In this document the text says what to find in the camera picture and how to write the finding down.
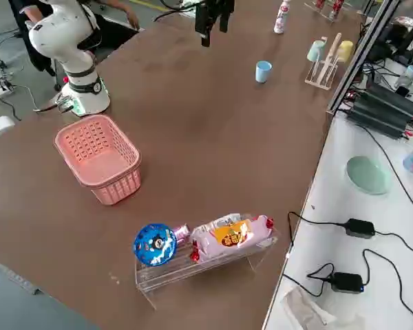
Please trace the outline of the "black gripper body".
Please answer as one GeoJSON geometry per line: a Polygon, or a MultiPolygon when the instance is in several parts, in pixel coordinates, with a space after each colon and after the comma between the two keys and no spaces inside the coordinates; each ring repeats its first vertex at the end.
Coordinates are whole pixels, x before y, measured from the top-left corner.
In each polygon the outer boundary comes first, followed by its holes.
{"type": "Polygon", "coordinates": [[[207,12],[212,15],[231,15],[235,9],[234,0],[204,0],[199,2],[201,8],[206,8],[207,12]]]}

